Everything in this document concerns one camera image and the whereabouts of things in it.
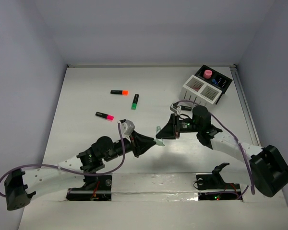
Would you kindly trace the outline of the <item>green folding marker pen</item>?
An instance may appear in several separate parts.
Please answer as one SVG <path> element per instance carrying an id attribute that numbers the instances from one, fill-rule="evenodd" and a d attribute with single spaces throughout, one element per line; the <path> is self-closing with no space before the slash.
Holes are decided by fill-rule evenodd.
<path id="1" fill-rule="evenodd" d="M 161 131 L 161 127 L 160 126 L 157 126 L 156 127 L 156 134 L 158 134 L 159 132 Z M 155 142 L 156 142 L 156 145 L 158 145 L 158 146 L 162 146 L 162 147 L 164 147 L 165 146 L 165 144 L 163 143 L 163 139 L 155 139 Z"/>

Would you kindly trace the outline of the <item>green highlighter black body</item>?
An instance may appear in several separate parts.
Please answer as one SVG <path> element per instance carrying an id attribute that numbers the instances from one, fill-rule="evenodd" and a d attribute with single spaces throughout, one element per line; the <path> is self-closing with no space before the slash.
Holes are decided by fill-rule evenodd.
<path id="1" fill-rule="evenodd" d="M 137 104 L 138 104 L 138 100 L 139 100 L 139 94 L 135 94 L 134 98 L 133 98 L 133 101 L 132 101 L 132 106 L 131 106 L 132 110 L 136 110 Z"/>

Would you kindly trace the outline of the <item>pink highlighter black body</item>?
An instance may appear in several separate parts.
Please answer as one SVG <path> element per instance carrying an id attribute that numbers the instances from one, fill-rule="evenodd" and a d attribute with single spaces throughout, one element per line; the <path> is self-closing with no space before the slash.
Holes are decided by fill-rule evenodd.
<path id="1" fill-rule="evenodd" d="M 103 118 L 103 119 L 106 119 L 106 120 L 109 120 L 109 121 L 113 121 L 114 120 L 114 116 L 108 115 L 108 114 L 105 114 L 105 113 L 101 113 L 101 112 L 96 112 L 95 116 Z"/>

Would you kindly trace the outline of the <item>orange highlighter black body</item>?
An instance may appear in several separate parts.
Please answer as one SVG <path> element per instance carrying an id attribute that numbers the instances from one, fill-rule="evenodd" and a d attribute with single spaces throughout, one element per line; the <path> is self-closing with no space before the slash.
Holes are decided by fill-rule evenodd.
<path id="1" fill-rule="evenodd" d="M 128 95 L 127 90 L 111 90 L 110 93 L 115 95 Z"/>

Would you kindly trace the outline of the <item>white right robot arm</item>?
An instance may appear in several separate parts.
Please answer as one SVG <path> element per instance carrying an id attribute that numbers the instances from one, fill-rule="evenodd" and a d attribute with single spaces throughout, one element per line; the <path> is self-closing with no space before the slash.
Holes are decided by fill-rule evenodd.
<path id="1" fill-rule="evenodd" d="M 217 188 L 229 182 L 251 187 L 266 197 L 273 197 L 288 184 L 288 165 L 279 150 L 272 145 L 255 146 L 238 140 L 225 126 L 215 127 L 213 115 L 204 106 L 192 109 L 192 117 L 182 119 L 171 114 L 168 123 L 156 134 L 157 139 L 178 139 L 182 133 L 196 133 L 198 141 L 205 147 L 227 154 L 245 164 L 245 169 L 226 171 L 228 163 L 216 166 L 211 172 L 211 182 Z"/>

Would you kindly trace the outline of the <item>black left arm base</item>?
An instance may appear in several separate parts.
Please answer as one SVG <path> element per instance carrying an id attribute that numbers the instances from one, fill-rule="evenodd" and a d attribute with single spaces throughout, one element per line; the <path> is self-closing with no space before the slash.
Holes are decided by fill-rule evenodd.
<path id="1" fill-rule="evenodd" d="M 70 188 L 66 194 L 68 201 L 111 201 L 112 174 L 86 177 L 84 185 Z"/>

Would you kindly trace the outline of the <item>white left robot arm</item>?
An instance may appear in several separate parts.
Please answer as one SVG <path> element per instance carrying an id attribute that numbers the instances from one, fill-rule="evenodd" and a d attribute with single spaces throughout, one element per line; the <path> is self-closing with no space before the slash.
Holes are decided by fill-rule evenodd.
<path id="1" fill-rule="evenodd" d="M 32 200 L 62 189 L 83 186 L 92 189 L 104 163 L 128 152 L 139 157 L 156 145 L 156 141 L 137 132 L 116 142 L 108 136 L 100 137 L 87 150 L 55 165 L 31 164 L 18 166 L 4 176 L 4 190 L 8 211 L 27 206 Z"/>

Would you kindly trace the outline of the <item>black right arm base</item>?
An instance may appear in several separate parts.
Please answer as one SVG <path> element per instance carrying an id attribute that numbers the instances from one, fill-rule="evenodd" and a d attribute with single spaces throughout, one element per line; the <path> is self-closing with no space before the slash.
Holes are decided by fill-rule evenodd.
<path id="1" fill-rule="evenodd" d="M 234 185 L 233 183 L 225 183 L 222 179 L 220 172 L 223 168 L 227 167 L 229 163 L 222 163 L 216 166 L 211 172 L 200 172 L 195 176 L 195 181 L 193 182 L 193 187 L 199 191 L 204 190 L 226 190 L 236 189 L 237 191 L 241 191 L 240 185 Z"/>

